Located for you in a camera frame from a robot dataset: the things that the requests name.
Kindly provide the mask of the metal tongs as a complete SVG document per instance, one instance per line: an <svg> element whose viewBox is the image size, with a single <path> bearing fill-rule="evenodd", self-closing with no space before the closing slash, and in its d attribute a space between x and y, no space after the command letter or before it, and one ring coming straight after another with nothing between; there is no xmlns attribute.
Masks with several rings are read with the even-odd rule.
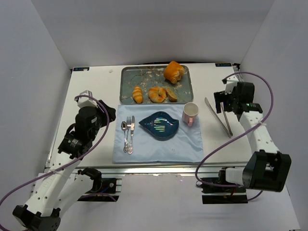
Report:
<svg viewBox="0 0 308 231"><path fill-rule="evenodd" d="M227 134L227 136L229 138L231 138L233 136L233 132L231 130L231 126L229 123L229 120L227 118L226 112L222 112L223 116L224 116L224 120L225 122L223 122L220 117L217 115L217 113L214 111L213 107L211 106L209 100L207 97L205 97L204 99L205 104L207 105L209 111L212 113L212 115L214 116L214 118L218 121L218 123L222 126L223 130L225 131L225 133Z"/></svg>

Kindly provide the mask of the brown bread slice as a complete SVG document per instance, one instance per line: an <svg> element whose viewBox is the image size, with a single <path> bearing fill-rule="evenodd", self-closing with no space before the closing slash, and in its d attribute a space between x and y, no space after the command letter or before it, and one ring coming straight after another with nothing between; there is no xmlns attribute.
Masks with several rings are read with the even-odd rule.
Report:
<svg viewBox="0 0 308 231"><path fill-rule="evenodd" d="M166 90L168 99L169 99L171 102L176 102L176 101L178 100L177 96L176 96L175 93L171 90L170 87L166 87L165 90Z"/></svg>

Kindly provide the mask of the golden croissant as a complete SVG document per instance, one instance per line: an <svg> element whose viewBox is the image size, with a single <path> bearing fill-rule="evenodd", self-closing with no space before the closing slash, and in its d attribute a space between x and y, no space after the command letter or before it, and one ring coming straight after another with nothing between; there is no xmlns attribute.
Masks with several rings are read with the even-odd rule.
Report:
<svg viewBox="0 0 308 231"><path fill-rule="evenodd" d="M155 86L148 90L148 96L152 102L162 103L166 99L167 93L164 88Z"/></svg>

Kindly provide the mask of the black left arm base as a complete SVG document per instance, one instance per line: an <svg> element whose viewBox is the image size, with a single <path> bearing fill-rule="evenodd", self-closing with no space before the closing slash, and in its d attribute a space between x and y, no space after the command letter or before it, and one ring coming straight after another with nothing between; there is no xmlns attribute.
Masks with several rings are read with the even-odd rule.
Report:
<svg viewBox="0 0 308 231"><path fill-rule="evenodd" d="M81 196L81 202L116 202L121 192L122 179L102 178L90 191Z"/></svg>

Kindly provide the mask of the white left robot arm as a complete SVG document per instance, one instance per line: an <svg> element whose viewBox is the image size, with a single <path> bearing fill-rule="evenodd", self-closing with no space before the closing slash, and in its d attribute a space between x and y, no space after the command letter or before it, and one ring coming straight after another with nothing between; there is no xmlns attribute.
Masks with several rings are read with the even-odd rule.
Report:
<svg viewBox="0 0 308 231"><path fill-rule="evenodd" d="M78 114L58 147L58 153L47 176L24 205L13 210L13 216L29 231L55 231L65 211L87 192L99 193L102 188L100 171L87 167L78 178L64 188L82 156L94 146L99 130L116 119L116 110L102 100L78 100Z"/></svg>

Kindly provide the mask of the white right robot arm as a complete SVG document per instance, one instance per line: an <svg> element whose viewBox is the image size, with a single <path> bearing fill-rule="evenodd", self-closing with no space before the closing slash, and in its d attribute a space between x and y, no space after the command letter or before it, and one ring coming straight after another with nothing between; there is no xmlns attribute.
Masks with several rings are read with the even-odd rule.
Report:
<svg viewBox="0 0 308 231"><path fill-rule="evenodd" d="M223 182L236 184L247 189L281 192L291 166L288 154L282 154L274 144L263 119L263 110L253 102L255 86L228 78L224 91L215 92L217 113L222 110L234 112L245 131L255 125L247 138L252 156L244 168L228 167L223 171Z"/></svg>

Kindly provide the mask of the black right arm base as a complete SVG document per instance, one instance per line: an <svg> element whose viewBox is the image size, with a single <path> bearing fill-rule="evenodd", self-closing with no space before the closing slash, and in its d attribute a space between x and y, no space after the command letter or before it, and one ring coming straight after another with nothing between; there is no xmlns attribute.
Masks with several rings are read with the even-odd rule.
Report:
<svg viewBox="0 0 308 231"><path fill-rule="evenodd" d="M202 190L204 205L247 204L247 194L244 188L224 188L205 185L199 181L196 187Z"/></svg>

